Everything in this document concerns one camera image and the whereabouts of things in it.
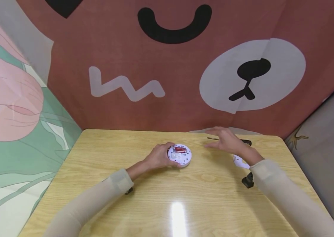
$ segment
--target bear nose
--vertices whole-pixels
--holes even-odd
[[[237,74],[246,81],[260,77],[271,69],[271,63],[267,59],[252,60],[240,65]]]
[[[248,100],[255,99],[255,95],[249,87],[250,82],[253,78],[260,77],[266,74],[270,69],[271,69],[271,63],[265,58],[262,58],[260,60],[248,61],[240,65],[237,70],[237,74],[239,75],[240,78],[247,81],[247,83],[244,86],[244,89],[231,95],[229,97],[229,100],[235,101],[244,96]]]

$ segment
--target bear eye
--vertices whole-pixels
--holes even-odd
[[[59,15],[68,18],[83,0],[45,0]]]

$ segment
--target black clip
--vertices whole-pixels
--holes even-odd
[[[128,195],[129,193],[131,193],[133,191],[133,187],[131,187],[129,190],[127,190],[127,192],[125,193],[125,195]]]
[[[250,172],[246,177],[244,177],[242,179],[242,184],[244,184],[246,186],[246,188],[252,188],[254,187],[254,176],[252,175],[252,173]]]
[[[252,142],[250,140],[241,139],[241,141],[248,146],[252,145]]]

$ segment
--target white smoke detector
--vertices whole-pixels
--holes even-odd
[[[168,150],[168,157],[170,160],[178,162],[184,168],[189,165],[192,159],[192,152],[186,145],[176,144]]]

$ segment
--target cartoon bear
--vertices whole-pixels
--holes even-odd
[[[17,2],[82,129],[287,137],[334,91],[334,1]]]

